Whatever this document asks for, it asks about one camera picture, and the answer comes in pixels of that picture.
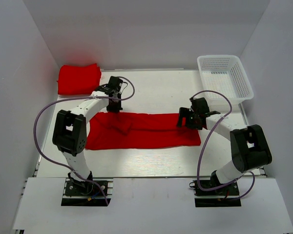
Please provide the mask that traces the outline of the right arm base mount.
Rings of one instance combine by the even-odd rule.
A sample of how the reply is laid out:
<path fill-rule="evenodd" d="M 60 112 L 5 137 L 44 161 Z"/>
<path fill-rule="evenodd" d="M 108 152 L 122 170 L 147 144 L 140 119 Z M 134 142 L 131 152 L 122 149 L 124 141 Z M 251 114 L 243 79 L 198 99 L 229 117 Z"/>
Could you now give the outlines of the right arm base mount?
<path fill-rule="evenodd" d="M 196 208 L 241 207 L 240 193 L 236 182 L 219 190 L 202 191 L 198 187 L 197 180 L 193 180 L 189 187 L 194 190 Z"/>

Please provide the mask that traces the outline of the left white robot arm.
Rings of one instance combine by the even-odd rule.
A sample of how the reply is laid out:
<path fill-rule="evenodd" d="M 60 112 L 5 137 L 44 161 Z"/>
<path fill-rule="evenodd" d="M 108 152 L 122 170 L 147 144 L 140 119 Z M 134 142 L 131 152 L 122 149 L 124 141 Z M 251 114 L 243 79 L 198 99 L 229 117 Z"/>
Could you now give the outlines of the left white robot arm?
<path fill-rule="evenodd" d="M 120 77 L 111 76 L 109 82 L 97 87 L 89 99 L 75 108 L 57 113 L 52 142 L 64 155 L 71 168 L 69 177 L 78 181 L 76 187 L 84 195 L 93 190 L 92 172 L 84 157 L 87 124 L 104 108 L 113 113 L 122 110 L 120 99 L 123 82 Z"/>

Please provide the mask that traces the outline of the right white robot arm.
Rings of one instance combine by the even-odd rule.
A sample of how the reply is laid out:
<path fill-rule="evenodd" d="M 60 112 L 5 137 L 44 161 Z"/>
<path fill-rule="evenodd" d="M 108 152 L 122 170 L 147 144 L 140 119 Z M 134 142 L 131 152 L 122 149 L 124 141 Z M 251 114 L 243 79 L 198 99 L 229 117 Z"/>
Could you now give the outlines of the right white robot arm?
<path fill-rule="evenodd" d="M 271 164 L 272 154 L 261 126 L 235 123 L 227 115 L 211 111 L 203 97 L 191 98 L 190 101 L 190 108 L 179 109 L 177 127 L 206 129 L 209 131 L 207 140 L 212 133 L 217 133 L 230 141 L 231 161 L 212 172 L 208 187 L 198 183 L 200 190 L 223 194 L 244 174 Z"/>

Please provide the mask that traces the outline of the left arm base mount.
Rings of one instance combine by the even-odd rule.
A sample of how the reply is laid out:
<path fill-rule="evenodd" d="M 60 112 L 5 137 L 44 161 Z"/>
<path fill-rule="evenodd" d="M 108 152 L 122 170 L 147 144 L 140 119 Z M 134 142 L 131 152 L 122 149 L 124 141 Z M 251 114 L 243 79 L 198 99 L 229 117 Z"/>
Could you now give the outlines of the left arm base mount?
<path fill-rule="evenodd" d="M 112 198 L 113 180 L 99 179 L 95 181 L 100 188 L 92 183 L 83 188 L 73 183 L 69 178 L 65 180 L 61 206 L 62 207 L 107 207 Z"/>

